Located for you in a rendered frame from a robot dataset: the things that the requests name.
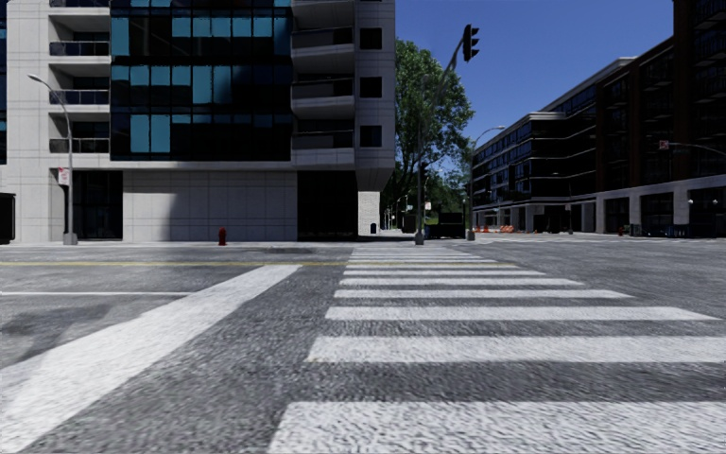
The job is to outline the dark bin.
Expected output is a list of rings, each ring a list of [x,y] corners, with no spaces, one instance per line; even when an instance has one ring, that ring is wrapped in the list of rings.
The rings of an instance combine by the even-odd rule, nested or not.
[[[438,222],[433,225],[426,224],[424,228],[426,239],[442,237],[464,238],[464,215],[457,213],[440,213]]]

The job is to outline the grey street lamp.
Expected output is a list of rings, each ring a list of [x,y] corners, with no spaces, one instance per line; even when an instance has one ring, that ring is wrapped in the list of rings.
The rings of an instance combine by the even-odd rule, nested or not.
[[[471,139],[469,141],[469,149],[468,149],[468,159],[469,159],[469,230],[466,234],[466,239],[468,241],[474,241],[475,240],[475,218],[474,218],[474,158],[475,158],[475,151],[477,150],[477,143],[478,141],[488,132],[491,131],[502,131],[505,129],[505,126],[494,126],[491,128],[488,128],[484,130],[481,134],[478,135],[476,139]]]
[[[66,109],[65,101],[60,98],[58,93],[54,91],[50,85],[41,79],[39,76],[28,73],[26,75],[29,79],[36,81],[43,85],[48,91],[49,94],[52,95],[59,103],[60,107],[62,108],[63,115],[66,122],[66,141],[67,141],[67,167],[66,167],[66,178],[65,182],[67,184],[67,200],[66,200],[66,216],[67,216],[67,232],[63,235],[63,244],[66,246],[75,246],[78,244],[78,238],[75,233],[74,229],[74,183],[73,183],[73,175],[74,175],[74,166],[73,166],[73,135],[72,135],[72,122],[70,120],[68,111]]]

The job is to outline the trees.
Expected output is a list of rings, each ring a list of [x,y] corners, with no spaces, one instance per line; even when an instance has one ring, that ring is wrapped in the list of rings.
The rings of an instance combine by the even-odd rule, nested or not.
[[[464,129],[474,117],[459,76],[446,72],[427,49],[395,40],[395,167],[381,196],[381,212],[396,209],[406,231],[424,216],[424,184],[448,208],[458,199],[467,173],[470,139]]]

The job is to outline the pale concrete building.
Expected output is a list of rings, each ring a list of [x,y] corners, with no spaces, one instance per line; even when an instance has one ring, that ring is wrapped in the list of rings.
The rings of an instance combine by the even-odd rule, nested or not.
[[[0,0],[0,243],[350,239],[394,168],[395,0]]]

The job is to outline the dark glass building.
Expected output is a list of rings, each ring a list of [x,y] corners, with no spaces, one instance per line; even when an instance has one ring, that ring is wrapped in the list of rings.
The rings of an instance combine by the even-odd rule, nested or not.
[[[475,229],[593,232],[596,228],[596,86],[630,63],[619,58],[527,113],[474,158]]]

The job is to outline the traffic light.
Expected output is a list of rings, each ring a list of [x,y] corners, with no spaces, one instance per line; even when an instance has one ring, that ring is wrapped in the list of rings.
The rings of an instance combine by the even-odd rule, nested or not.
[[[458,45],[454,51],[454,54],[451,57],[451,60],[447,64],[443,73],[441,74],[439,84],[437,86],[437,90],[435,91],[435,94],[432,97],[426,117],[424,118],[424,120],[421,123],[421,126],[419,127],[419,133],[418,133],[419,165],[418,165],[418,175],[417,175],[418,187],[417,187],[417,207],[416,207],[417,213],[416,213],[416,233],[414,236],[414,242],[417,246],[422,246],[424,244],[424,232],[423,232],[423,220],[422,220],[422,217],[423,217],[423,215],[422,215],[422,211],[423,211],[422,178],[423,178],[423,173],[424,173],[424,147],[425,147],[428,135],[430,133],[430,124],[431,124],[431,121],[435,118],[435,111],[439,105],[441,97],[445,94],[445,91],[447,89],[448,76],[451,73],[451,71],[456,68],[459,50],[462,50],[462,55],[463,55],[463,59],[465,62],[468,62],[479,52],[479,50],[475,48],[479,42],[479,39],[476,36],[478,31],[479,31],[479,28],[473,27],[471,24],[467,24],[466,27],[464,28],[462,38],[459,40]]]

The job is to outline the red brick building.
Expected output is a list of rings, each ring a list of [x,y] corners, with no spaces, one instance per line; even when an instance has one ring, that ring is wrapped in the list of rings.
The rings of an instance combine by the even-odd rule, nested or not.
[[[596,86],[596,231],[726,237],[726,0]]]

